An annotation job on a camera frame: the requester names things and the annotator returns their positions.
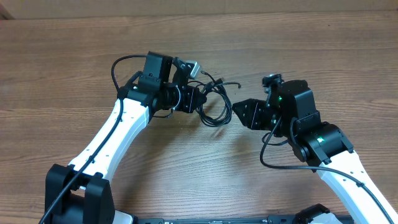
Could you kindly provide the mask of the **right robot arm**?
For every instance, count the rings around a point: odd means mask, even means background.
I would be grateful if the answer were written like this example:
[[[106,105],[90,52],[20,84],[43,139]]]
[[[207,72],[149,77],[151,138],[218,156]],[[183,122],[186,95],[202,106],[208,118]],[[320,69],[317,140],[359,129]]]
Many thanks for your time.
[[[345,206],[356,223],[397,223],[397,212],[362,165],[354,146],[336,125],[321,120],[312,90],[305,80],[283,81],[265,77],[266,100],[247,99],[233,105],[243,126],[266,130],[263,146],[271,137],[285,137],[301,166],[268,164],[271,169],[310,170],[318,174]]]

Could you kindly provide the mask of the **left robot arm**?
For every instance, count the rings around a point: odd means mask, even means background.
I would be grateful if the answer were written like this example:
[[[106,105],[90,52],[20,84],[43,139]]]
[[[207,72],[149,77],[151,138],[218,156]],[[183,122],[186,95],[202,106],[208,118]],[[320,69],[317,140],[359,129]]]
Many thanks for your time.
[[[159,110],[192,113],[206,97],[188,81],[202,69],[155,52],[125,85],[117,86],[111,115],[87,147],[68,165],[54,164],[45,179],[41,223],[135,223],[114,206],[111,181],[129,146]]]

